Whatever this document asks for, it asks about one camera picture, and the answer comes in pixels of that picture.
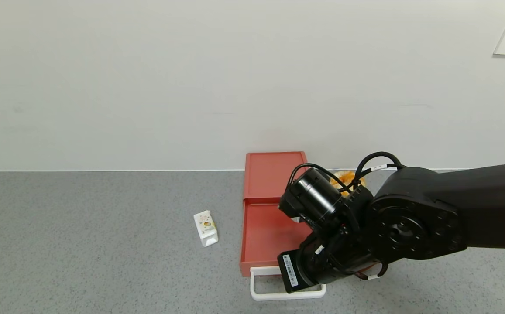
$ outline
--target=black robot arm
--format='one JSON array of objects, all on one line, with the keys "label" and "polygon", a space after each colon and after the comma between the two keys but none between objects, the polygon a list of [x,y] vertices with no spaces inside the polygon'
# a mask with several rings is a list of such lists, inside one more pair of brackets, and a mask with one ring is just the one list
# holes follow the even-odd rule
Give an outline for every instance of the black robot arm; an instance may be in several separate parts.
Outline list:
[{"label": "black robot arm", "polygon": [[287,292],[353,274],[366,278],[362,270],[375,263],[382,264],[382,276],[402,258],[431,259],[468,246],[505,248],[505,165],[436,173],[390,157],[388,166],[398,171],[373,196],[357,186],[370,172],[362,171],[370,156],[344,187],[354,188],[348,197],[316,165],[290,179],[280,209],[313,232],[298,250],[278,256]]}]

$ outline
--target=speckled gray floor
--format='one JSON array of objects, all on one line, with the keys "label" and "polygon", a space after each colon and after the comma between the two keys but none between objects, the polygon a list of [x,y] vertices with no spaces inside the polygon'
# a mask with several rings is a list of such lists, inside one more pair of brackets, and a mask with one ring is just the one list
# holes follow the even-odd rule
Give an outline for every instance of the speckled gray floor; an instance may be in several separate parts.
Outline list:
[{"label": "speckled gray floor", "polygon": [[[370,189],[386,175],[371,174]],[[505,313],[505,250],[494,249],[402,260],[380,280],[334,282],[319,300],[252,300],[238,266],[242,180],[238,171],[0,173],[0,314]],[[220,232],[208,248],[192,220],[205,209]]]}]

